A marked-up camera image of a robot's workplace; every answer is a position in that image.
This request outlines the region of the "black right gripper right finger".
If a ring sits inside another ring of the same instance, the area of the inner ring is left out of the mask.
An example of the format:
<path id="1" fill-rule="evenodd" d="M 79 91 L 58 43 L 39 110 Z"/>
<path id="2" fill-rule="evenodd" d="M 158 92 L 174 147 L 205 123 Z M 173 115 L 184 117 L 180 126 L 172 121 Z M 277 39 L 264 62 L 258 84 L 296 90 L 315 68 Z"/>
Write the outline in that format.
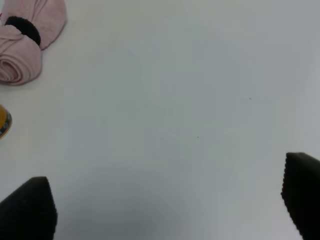
<path id="1" fill-rule="evenodd" d="M 281 197 L 304 240 L 320 238 L 320 161 L 303 152 L 286 154 Z"/>

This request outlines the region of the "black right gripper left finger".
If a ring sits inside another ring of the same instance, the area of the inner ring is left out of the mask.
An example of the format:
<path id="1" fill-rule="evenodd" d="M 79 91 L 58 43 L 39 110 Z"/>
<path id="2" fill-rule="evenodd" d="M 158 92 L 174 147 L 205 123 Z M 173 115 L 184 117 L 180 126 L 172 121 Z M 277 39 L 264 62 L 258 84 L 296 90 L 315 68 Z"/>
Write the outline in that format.
<path id="1" fill-rule="evenodd" d="M 58 212 L 45 176 L 32 177 L 0 202 L 2 240 L 52 240 Z"/>

